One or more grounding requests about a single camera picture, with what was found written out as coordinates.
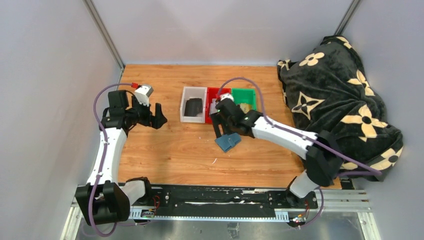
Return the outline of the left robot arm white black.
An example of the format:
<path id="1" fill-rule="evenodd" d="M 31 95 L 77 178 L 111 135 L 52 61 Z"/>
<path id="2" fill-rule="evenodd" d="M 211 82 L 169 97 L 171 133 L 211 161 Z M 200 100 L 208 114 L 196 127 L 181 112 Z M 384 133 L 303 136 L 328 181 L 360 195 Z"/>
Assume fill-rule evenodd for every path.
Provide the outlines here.
<path id="1" fill-rule="evenodd" d="M 127 93 L 115 90 L 107 94 L 109 106 L 98 116 L 100 142 L 95 164 L 86 184 L 77 187 L 75 192 L 78 206 L 90 226 L 124 222 L 130 217 L 130 208 L 135 202 L 146 207 L 153 201 L 147 177 L 131 178 L 123 186 L 119 185 L 119 165 L 133 127 L 159 129 L 167 118 L 159 103 L 155 104 L 155 111 L 151 111 L 153 90 L 146 85 L 138 87 L 131 96 Z"/>

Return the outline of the blue card holder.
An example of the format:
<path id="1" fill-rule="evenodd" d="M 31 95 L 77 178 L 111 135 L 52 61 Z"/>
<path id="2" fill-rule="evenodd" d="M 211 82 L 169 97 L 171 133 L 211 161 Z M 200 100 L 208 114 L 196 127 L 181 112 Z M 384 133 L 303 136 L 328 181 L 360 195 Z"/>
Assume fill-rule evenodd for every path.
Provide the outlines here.
<path id="1" fill-rule="evenodd" d="M 228 152 L 234 148 L 238 143 L 241 142 L 241 137 L 238 133 L 224 134 L 214 141 L 219 146 L 219 148 L 224 152 Z"/>

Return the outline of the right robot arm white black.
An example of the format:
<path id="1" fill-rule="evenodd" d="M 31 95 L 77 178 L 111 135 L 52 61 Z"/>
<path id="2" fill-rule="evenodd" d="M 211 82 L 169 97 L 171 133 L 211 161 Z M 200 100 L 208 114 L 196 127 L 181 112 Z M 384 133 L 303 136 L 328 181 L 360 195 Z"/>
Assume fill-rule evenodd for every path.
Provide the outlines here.
<path id="1" fill-rule="evenodd" d="M 231 98 L 224 97 L 213 105 L 211 116 L 233 133 L 272 142 L 303 160 L 304 171 L 285 191 L 285 201 L 290 208 L 301 207 L 306 196 L 315 189 L 334 185 L 343 160 L 337 155 L 340 148 L 330 132 L 315 133 L 293 128 L 256 110 L 245 113 Z"/>

